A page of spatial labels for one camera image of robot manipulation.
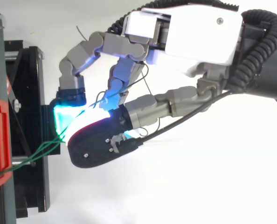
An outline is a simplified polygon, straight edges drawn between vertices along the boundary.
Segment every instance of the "blue light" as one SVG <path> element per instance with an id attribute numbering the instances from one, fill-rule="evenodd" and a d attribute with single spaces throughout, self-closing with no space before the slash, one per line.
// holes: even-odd
<path id="1" fill-rule="evenodd" d="M 68 143 L 71 136 L 78 130 L 104 118 L 109 118 L 110 114 L 99 108 L 98 105 L 95 108 L 88 107 L 88 105 L 74 107 L 56 105 L 54 107 L 54 117 L 55 129 L 58 135 L 68 127 L 60 136 L 63 141 Z"/>

